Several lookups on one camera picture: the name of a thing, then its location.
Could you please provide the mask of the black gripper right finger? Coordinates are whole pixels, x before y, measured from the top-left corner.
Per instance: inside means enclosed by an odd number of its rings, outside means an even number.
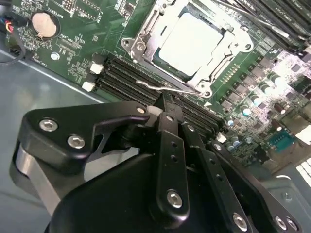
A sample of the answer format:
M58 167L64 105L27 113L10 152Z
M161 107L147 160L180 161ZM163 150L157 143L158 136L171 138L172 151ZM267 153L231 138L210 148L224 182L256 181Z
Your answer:
M305 229L227 149L216 141L224 129L219 118L207 118L208 142L201 139L196 125L187 122L182 100L174 96L174 112L185 137L190 161L211 188L226 233L303 233Z

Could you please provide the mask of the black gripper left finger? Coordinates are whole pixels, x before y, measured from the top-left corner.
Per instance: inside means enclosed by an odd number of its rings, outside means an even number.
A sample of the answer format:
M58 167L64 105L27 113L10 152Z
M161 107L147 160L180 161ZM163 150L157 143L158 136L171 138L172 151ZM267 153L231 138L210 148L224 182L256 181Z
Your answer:
M172 95L135 101L37 109L22 118L12 166L15 183L53 216L74 189L136 156L153 156L153 220L190 214L184 139Z

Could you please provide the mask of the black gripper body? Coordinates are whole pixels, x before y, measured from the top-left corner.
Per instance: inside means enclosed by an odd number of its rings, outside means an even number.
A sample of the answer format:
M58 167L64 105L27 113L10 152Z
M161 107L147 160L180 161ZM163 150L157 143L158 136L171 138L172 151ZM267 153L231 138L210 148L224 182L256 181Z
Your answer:
M153 156L136 156L68 193L51 218L51 233L163 233L149 212ZM188 170L190 215L177 233L224 233L208 186Z

